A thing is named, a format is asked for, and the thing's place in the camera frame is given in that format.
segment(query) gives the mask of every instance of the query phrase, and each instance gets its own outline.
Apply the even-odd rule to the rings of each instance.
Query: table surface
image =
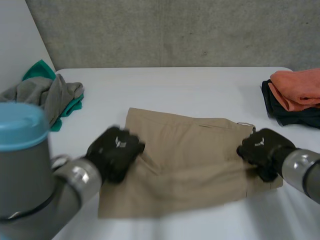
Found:
[[[58,71],[85,87],[83,108],[51,133],[51,154],[83,155],[107,127],[125,125],[130,107],[270,128],[319,151],[320,131],[269,119],[261,83],[282,67],[87,68]],[[288,184],[218,207],[161,218],[98,219],[97,194],[54,240],[316,240],[320,207]]]

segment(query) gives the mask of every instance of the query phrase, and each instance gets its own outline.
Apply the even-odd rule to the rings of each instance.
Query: khaki shorts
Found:
[[[159,217],[237,201],[283,184],[280,177],[264,183],[237,155],[252,125],[130,108],[125,126],[145,142],[145,150],[120,185],[102,186],[100,218]]]

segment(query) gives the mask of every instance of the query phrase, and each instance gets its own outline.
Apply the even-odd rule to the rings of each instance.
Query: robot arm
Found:
[[[288,184],[320,204],[320,154],[296,148],[282,135],[262,129],[242,141],[237,153],[264,182],[280,175]]]
[[[104,181],[122,182],[144,147],[137,136],[126,130],[107,129],[92,143],[84,157],[69,161],[49,173],[55,187],[46,201],[28,211],[17,209],[15,213],[2,217],[0,233],[8,240],[51,240],[99,192]]]

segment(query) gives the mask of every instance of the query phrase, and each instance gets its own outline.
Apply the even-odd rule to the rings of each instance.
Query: crumpled gray cloth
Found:
[[[67,105],[84,93],[80,82],[66,83],[57,74],[55,80],[42,76],[32,77],[0,94],[0,102],[17,102],[40,106],[50,127],[56,122]]]

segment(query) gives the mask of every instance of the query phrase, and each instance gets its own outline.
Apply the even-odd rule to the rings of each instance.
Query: gray wall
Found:
[[[320,0],[26,0],[57,70],[320,67]]]

